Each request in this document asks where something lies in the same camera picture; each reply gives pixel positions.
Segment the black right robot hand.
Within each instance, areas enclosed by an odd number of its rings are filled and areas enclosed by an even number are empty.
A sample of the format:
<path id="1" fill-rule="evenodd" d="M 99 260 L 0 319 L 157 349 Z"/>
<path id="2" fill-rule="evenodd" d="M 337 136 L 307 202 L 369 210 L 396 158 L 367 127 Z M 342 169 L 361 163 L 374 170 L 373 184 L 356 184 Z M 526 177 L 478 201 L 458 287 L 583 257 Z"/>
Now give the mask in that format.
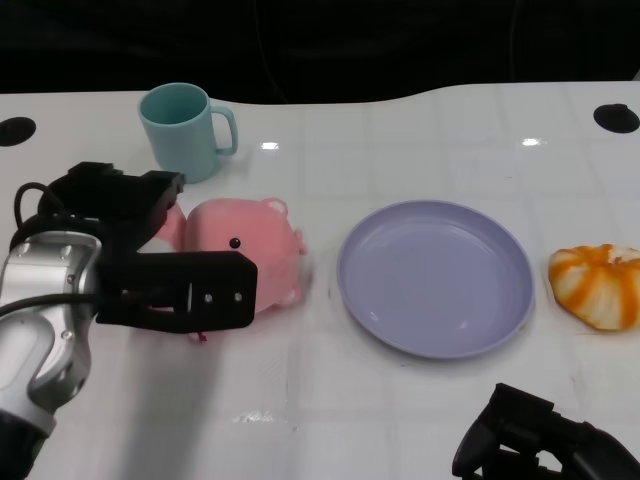
<path id="1" fill-rule="evenodd" d="M 637 479 L 639 461 L 612 435 L 542 398 L 498 383 L 452 463 L 461 479 Z"/>

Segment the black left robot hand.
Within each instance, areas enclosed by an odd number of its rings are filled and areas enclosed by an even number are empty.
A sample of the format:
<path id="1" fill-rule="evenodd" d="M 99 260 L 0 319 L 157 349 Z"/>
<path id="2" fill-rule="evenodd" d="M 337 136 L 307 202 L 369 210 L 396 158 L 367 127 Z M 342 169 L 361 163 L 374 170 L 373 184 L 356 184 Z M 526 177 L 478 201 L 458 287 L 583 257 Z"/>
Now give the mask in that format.
<path id="1" fill-rule="evenodd" d="M 183 175 L 127 175 L 81 162 L 49 184 L 37 217 L 50 230 L 89 234 L 102 244 L 97 322 L 166 333 L 249 326 L 258 270 L 237 251 L 144 253 L 184 187 Z"/>

